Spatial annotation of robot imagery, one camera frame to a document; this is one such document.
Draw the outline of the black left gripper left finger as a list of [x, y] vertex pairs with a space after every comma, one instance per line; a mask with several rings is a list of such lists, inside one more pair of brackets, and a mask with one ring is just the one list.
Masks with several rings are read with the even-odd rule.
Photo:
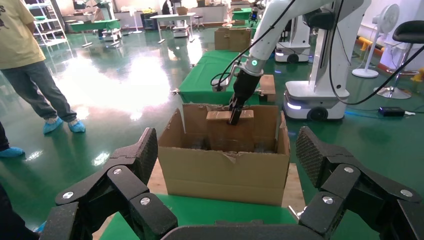
[[156, 130], [146, 128], [137, 143], [116, 149], [100, 170], [56, 196], [41, 239], [91, 240], [115, 213], [139, 239], [162, 239], [178, 220], [148, 188], [157, 157]]

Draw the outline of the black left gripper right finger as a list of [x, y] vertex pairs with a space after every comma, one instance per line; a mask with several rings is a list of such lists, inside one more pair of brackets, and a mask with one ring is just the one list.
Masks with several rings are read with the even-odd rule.
[[423, 239], [424, 202], [413, 189], [368, 169], [346, 148], [321, 141], [307, 126], [298, 133], [296, 157], [318, 189], [300, 215], [300, 225], [328, 240], [351, 211], [382, 240]]

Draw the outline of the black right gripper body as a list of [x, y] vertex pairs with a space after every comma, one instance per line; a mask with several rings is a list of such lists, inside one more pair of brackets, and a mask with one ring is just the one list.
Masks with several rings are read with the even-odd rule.
[[261, 75], [251, 75], [241, 69], [233, 84], [234, 94], [231, 97], [231, 107], [243, 107], [254, 94], [261, 77]]

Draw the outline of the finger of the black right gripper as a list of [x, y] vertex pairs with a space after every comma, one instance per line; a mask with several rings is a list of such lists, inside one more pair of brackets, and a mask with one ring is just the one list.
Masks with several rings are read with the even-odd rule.
[[231, 112], [228, 123], [230, 125], [237, 125], [239, 122], [241, 113], [243, 111], [245, 101], [242, 99], [231, 99], [228, 105], [228, 110]]

